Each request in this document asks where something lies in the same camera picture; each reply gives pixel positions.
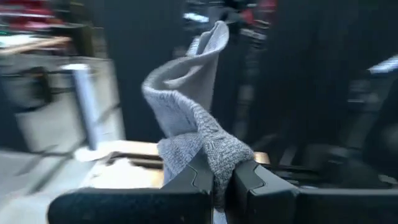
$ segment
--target gray sock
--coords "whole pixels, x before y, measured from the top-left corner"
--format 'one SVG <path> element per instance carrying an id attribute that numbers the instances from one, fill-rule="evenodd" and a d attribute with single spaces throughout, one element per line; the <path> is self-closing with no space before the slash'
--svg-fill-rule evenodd
<path id="1" fill-rule="evenodd" d="M 186 57 L 154 70 L 142 84 L 167 139 L 158 143 L 165 183 L 173 179 L 203 148 L 215 175 L 215 223 L 226 223 L 224 193 L 237 164 L 254 158 L 252 150 L 224 131 L 209 114 L 218 55 L 229 38 L 217 22 L 195 41 Z"/>

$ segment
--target knit sock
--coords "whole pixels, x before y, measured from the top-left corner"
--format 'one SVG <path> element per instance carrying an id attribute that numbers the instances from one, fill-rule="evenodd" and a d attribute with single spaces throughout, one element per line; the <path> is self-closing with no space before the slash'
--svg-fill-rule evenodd
<path id="1" fill-rule="evenodd" d="M 226 223 L 224 193 L 237 164 L 254 158 L 252 150 L 228 134 L 209 114 L 217 61 L 229 38 L 224 22 L 195 40 L 186 57 L 154 70 L 142 84 L 166 139 L 158 143 L 165 183 L 204 149 L 215 175 L 214 222 Z"/>

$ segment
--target table surface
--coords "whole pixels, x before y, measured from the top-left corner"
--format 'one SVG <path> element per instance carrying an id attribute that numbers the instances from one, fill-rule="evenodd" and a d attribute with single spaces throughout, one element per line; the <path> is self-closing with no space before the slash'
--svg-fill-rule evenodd
<path id="1" fill-rule="evenodd" d="M 107 142 L 106 144 L 109 144 L 107 148 L 115 149 L 114 151 L 117 152 L 122 152 L 126 154 L 137 154 L 137 155 L 150 155 L 150 156 L 158 156 L 159 152 L 156 147 L 156 143 L 149 143 L 149 142 L 137 142 L 137 141 L 111 141 Z M 269 163 L 269 158 L 266 153 L 263 152 L 255 152 L 254 153 L 255 160 L 260 163 Z M 91 174 L 88 175 L 88 178 L 85 180 L 85 183 L 83 185 L 87 185 L 87 182 L 90 182 L 90 176 L 98 176 L 98 171 L 94 170 Z M 137 187 L 152 187 L 152 188 L 160 188 L 163 184 L 163 171 L 162 170 L 156 170 L 156 169 L 141 169 L 137 170 L 134 174 L 134 178 L 136 179 L 136 183 L 131 183 L 132 186 L 137 186 Z"/>
<path id="2" fill-rule="evenodd" d="M 69 37 L 50 37 L 50 38 L 33 38 L 32 41 L 24 42 L 21 45 L 12 45 L 0 49 L 0 56 L 7 56 L 12 54 L 20 54 L 31 50 L 36 50 L 42 47 L 51 47 L 60 44 L 66 44 L 71 41 Z"/>

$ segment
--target floor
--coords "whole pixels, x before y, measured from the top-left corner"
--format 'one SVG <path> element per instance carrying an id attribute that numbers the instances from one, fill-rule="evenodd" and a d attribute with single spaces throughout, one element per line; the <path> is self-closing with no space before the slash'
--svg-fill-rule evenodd
<path id="1" fill-rule="evenodd" d="M 123 139 L 113 66 L 103 57 L 82 58 L 81 62 L 94 68 L 98 125 L 104 139 Z M 62 77 L 54 77 L 53 85 L 69 84 Z M 48 204 L 61 193 L 79 187 L 93 163 L 78 162 L 72 156 L 84 137 L 71 93 L 58 94 L 55 102 L 38 111 L 17 114 L 17 120 L 37 154 L 0 153 L 1 166 L 7 167 L 0 169 L 0 224 L 44 224 Z"/>

